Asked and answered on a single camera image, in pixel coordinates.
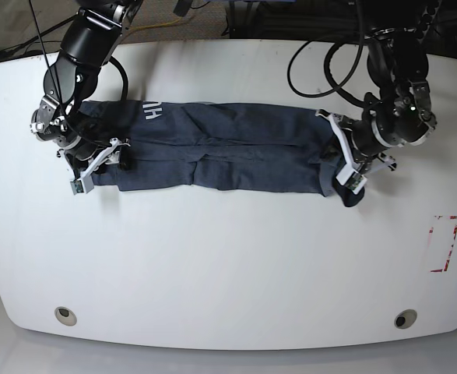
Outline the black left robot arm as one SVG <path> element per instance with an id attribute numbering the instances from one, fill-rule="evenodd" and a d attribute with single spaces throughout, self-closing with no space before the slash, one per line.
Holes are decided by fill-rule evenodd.
<path id="1" fill-rule="evenodd" d="M 337 41 L 327 52 L 327 82 L 362 110 L 359 120 L 343 118 L 339 123 L 356 159 L 367 160 L 396 146 L 421 144 L 436 129 L 423 42 L 440 7 L 439 1 L 364 3 L 367 71 L 379 89 L 378 96 L 368 92 L 359 100 L 332 76 L 332 57 L 351 37 Z"/>

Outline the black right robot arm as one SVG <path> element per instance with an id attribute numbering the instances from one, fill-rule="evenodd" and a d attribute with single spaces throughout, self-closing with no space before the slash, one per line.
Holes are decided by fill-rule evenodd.
<path id="1" fill-rule="evenodd" d="M 31 131 L 40 141 L 58 144 L 58 156 L 75 174 L 111 149 L 114 133 L 102 119 L 81 112 L 96 90 L 103 66 L 112 64 L 122 78 L 121 101 L 128 77 L 113 53 L 132 24 L 141 1 L 81 1 L 62 39 L 58 57 L 44 75 L 44 96 L 33 113 Z"/>

